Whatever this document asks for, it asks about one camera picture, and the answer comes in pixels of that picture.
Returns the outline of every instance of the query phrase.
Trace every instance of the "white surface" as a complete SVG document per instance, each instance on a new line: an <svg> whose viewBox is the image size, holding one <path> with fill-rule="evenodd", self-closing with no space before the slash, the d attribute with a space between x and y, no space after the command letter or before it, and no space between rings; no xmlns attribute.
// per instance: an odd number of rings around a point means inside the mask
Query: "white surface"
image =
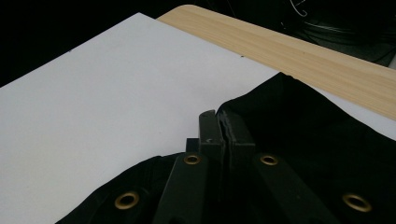
<svg viewBox="0 0 396 224"><path fill-rule="evenodd" d="M395 56L393 57L392 61L390 62L389 68L396 69L396 54L395 54Z"/></svg>
<svg viewBox="0 0 396 224"><path fill-rule="evenodd" d="M0 89L0 223L54 223L277 71L136 14ZM396 138L396 121L327 93Z"/></svg>

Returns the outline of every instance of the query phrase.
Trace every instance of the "brass grommet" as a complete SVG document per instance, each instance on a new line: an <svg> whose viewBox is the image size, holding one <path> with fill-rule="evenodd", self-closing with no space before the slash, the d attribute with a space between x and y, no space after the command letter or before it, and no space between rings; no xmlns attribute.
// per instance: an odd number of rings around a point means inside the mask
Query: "brass grommet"
<svg viewBox="0 0 396 224"><path fill-rule="evenodd" d="M139 203L139 194L135 191L128 191L117 197L114 205L120 210L126 210Z"/></svg>
<svg viewBox="0 0 396 224"><path fill-rule="evenodd" d="M184 157L184 162L186 162L188 165L195 165L198 164L201 161L201 158L197 155L188 155Z"/></svg>
<svg viewBox="0 0 396 224"><path fill-rule="evenodd" d="M273 157L273 156L262 156L260 158L260 161L266 165L277 165L278 164L278 160L277 158Z"/></svg>
<svg viewBox="0 0 396 224"><path fill-rule="evenodd" d="M370 205L370 203L357 194L344 194L343 201L350 208L353 208L360 212L370 212L371 210L373 210L373 207Z"/></svg>

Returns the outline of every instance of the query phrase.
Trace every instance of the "dark background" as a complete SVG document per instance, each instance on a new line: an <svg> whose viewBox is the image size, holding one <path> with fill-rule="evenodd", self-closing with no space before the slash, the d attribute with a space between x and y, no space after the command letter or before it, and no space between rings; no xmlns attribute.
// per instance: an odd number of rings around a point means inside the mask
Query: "dark background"
<svg viewBox="0 0 396 224"><path fill-rule="evenodd" d="M153 19L193 4L388 66L396 50L396 1L12 1L0 3L0 87L141 12Z"/></svg>

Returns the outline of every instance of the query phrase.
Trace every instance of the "light wood surface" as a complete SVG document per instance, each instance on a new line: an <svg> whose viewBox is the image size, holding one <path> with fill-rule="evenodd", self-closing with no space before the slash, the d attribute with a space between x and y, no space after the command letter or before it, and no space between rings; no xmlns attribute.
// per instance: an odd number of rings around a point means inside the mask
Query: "light wood surface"
<svg viewBox="0 0 396 224"><path fill-rule="evenodd" d="M196 6L158 20L396 120L396 70Z"/></svg>

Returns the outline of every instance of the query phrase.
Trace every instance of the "folded black cloth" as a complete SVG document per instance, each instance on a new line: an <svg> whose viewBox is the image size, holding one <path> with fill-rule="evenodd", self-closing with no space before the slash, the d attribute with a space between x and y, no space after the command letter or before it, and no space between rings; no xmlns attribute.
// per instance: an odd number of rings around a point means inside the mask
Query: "folded black cloth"
<svg viewBox="0 0 396 224"><path fill-rule="evenodd" d="M395 141L282 73L223 110L241 116L257 148L283 158L341 223L396 223ZM150 223L178 155L131 167L57 223ZM133 209L115 206L124 192L138 193ZM370 208L359 211L365 203Z"/></svg>

